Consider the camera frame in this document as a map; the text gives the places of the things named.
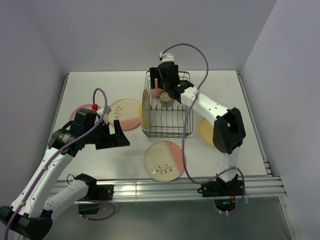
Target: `metal frame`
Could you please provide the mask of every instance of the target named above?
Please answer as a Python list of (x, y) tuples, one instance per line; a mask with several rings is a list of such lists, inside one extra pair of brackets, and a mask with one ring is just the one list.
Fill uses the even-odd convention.
[(298, 230), (298, 226), (296, 224), (296, 221), (294, 219), (294, 216), (291, 212), (291, 208), (289, 206), (288, 198), (286, 196), (280, 196), (279, 197), (282, 212), (284, 215), (284, 219), (286, 221), (286, 225), (288, 227), (291, 239), (293, 240), (301, 240), (301, 236)]
[[(55, 113), (53, 125), (51, 128), (52, 134), (56, 119), (58, 116), (59, 108), (61, 105), (62, 97), (65, 91), (65, 87), (68, 81), (68, 74), (65, 75), (63, 88), (60, 95), (60, 100)], [(283, 216), (286, 221), (287, 227), (291, 239), (300, 240), (301, 236), (298, 231), (298, 227), (293, 218), (293, 214), (289, 207), (287, 194), (283, 186), (281, 178), (272, 175), (270, 165), (263, 148), (261, 138), (257, 129), (255, 119), (252, 114), (252, 110), (248, 101), (246, 91), (241, 79), (240, 72), (237, 71), (238, 80), (241, 86), (241, 90), (249, 111), (249, 115), (252, 121), (252, 125), (255, 131), (255, 135), (260, 147), (261, 155), (263, 157), (264, 166), (267, 172), (266, 176), (251, 176), (245, 177), (246, 185), (246, 197), (247, 198), (264, 198), (264, 197), (279, 197), (279, 201), (282, 207)], [(183, 201), (183, 200), (204, 200), (207, 197), (202, 197), (201, 194), (197, 193), (198, 186), (190, 182), (185, 178), (178, 178), (171, 182), (158, 182), (153, 179), (142, 179), (142, 180), (99, 180), (99, 185), (114, 185), (113, 202), (152, 202), (152, 201)], [(52, 189), (49, 196), (53, 196), (63, 188), (67, 186), (66, 181), (58, 181)], [(15, 233), (13, 236), (14, 240), (24, 240), (23, 236)]]

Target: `yellow plate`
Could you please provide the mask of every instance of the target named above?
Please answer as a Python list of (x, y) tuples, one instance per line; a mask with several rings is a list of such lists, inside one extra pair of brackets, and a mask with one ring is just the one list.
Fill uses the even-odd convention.
[(139, 109), (140, 109), (141, 125), (145, 130), (149, 130), (151, 104), (150, 104), (150, 95), (147, 89), (144, 89), (141, 94)]
[(200, 121), (199, 133), (206, 144), (214, 146), (214, 141), (213, 141), (214, 127), (205, 118), (202, 118), (202, 120)]

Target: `small cup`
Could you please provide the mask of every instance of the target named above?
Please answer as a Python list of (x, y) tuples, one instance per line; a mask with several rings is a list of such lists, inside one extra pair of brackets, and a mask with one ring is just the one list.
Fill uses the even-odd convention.
[(156, 98), (159, 98), (162, 93), (165, 92), (164, 89), (158, 88), (158, 78), (154, 80), (155, 88), (150, 89), (150, 94)]
[(171, 97), (169, 97), (169, 94), (167, 92), (163, 92), (160, 95), (160, 104), (162, 106), (165, 106), (165, 107), (171, 106), (172, 102), (173, 102), (173, 100)]

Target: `white wall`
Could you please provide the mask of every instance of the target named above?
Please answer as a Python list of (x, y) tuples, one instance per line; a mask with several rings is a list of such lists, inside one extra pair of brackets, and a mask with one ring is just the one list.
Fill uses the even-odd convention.
[[(243, 68), (276, 0), (21, 0), (67, 71), (146, 70), (180, 42), (205, 52), (210, 69)], [(199, 54), (174, 50), (184, 69)]]
[(242, 72), (267, 157), (305, 240), (320, 238), (319, 10), (319, 0), (278, 0)]
[[(0, 206), (6, 206), (42, 159), (63, 75), (21, 2), (0, 6)], [(0, 224), (1, 239), (3, 230)]]

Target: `white table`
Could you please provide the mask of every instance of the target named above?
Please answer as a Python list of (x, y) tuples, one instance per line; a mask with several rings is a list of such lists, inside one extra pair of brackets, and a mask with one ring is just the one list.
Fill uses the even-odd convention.
[[(188, 71), (191, 81), (197, 86), (205, 71)], [(145, 71), (119, 72), (71, 72), (68, 76), (59, 106), (54, 131), (69, 121), (77, 107), (92, 103), (95, 88), (105, 90), (108, 104), (119, 99), (140, 99), (145, 85)], [(256, 138), (249, 111), (235, 71), (210, 71), (201, 92), (228, 108), (237, 107), (242, 114), (246, 138), (240, 148), (238, 167), (245, 176), (264, 176), (266, 169)], [(103, 97), (97, 94), (96, 102), (103, 105)], [(224, 168), (224, 157), (217, 149), (206, 145), (198, 132), (202, 117), (193, 112), (193, 133), (186, 138), (186, 160), (193, 177), (211, 177)], [(124, 132), (131, 146), (96, 150), (87, 145), (63, 171), (59, 180), (65, 181), (68, 174), (86, 173), (99, 180), (140, 180), (150, 179), (144, 169), (143, 159), (147, 148), (161, 138), (147, 138), (141, 127)], [(181, 139), (170, 138), (181, 145)]]

